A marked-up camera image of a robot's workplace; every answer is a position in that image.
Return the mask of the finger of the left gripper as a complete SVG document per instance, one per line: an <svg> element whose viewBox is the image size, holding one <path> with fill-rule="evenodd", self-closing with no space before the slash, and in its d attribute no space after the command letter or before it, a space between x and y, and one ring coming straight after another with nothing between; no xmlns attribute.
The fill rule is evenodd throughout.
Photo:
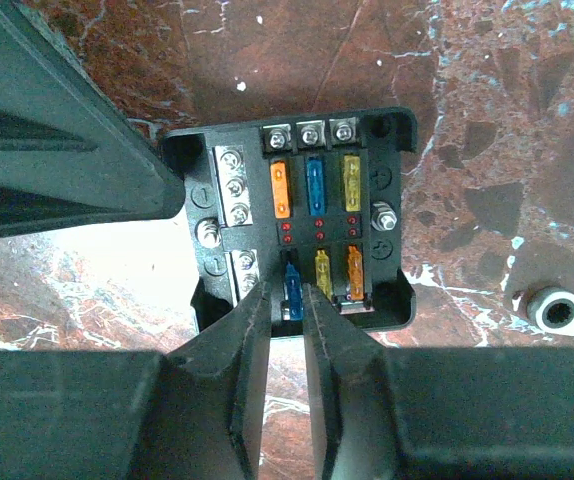
<svg viewBox="0 0 574 480"><path fill-rule="evenodd" d="M182 176L63 36L38 11L0 1L0 238L168 219L184 202Z"/></svg>

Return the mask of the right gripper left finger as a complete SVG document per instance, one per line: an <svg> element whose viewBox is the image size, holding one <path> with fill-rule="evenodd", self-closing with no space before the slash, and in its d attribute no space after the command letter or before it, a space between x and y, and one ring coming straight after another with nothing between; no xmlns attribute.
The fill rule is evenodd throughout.
<svg viewBox="0 0 574 480"><path fill-rule="evenodd" d="M270 287L180 348L0 351L0 479L254 479Z"/></svg>

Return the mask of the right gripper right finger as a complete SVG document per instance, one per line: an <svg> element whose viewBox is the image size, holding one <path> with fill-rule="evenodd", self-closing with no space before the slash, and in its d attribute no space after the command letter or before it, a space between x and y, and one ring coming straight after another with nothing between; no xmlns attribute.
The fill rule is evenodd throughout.
<svg viewBox="0 0 574 480"><path fill-rule="evenodd" d="M574 348L389 348L303 289L319 479L574 479Z"/></svg>

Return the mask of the small orange fuse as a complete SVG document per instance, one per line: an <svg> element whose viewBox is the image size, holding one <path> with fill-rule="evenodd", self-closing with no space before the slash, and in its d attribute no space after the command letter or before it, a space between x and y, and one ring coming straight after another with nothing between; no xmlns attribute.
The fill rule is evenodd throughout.
<svg viewBox="0 0 574 480"><path fill-rule="evenodd" d="M363 257L356 245L349 245L347 248L347 264L348 299L350 301L362 301L365 295Z"/></svg>

